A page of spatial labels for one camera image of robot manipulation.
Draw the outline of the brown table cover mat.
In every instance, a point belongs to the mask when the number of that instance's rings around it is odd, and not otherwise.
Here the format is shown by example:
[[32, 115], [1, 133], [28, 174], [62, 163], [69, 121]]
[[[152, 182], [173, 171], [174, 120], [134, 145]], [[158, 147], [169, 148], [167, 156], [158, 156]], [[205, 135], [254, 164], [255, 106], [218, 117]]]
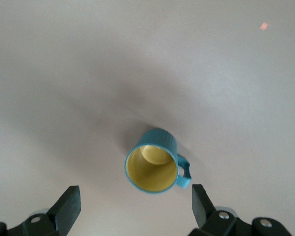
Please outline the brown table cover mat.
[[216, 206], [295, 236], [295, 0], [0, 0], [0, 221], [78, 185], [69, 236], [186, 236], [191, 188], [124, 173], [153, 127]]

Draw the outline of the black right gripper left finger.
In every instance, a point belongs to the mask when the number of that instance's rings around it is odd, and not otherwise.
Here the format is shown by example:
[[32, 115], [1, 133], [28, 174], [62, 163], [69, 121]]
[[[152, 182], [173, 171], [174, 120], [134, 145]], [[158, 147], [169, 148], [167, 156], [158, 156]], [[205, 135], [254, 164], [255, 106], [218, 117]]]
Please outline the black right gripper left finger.
[[0, 222], [0, 236], [67, 236], [80, 212], [80, 189], [70, 186], [46, 213], [30, 216], [11, 229]]

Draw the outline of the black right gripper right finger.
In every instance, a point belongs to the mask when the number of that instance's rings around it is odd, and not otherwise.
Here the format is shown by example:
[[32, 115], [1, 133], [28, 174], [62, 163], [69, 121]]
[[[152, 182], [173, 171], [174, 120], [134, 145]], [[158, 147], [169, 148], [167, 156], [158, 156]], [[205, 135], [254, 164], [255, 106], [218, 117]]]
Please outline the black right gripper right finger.
[[201, 184], [192, 185], [192, 211], [198, 227], [191, 236], [292, 236], [272, 218], [257, 217], [248, 224], [227, 210], [217, 210]]

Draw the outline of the teal cup yellow inside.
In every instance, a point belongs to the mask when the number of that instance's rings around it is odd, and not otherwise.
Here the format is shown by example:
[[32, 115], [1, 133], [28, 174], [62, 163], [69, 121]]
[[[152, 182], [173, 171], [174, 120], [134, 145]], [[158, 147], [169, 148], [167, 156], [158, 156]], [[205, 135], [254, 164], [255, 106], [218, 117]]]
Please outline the teal cup yellow inside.
[[161, 128], [142, 135], [125, 160], [125, 174], [139, 190], [158, 194], [191, 183], [190, 163], [178, 153], [174, 136]]

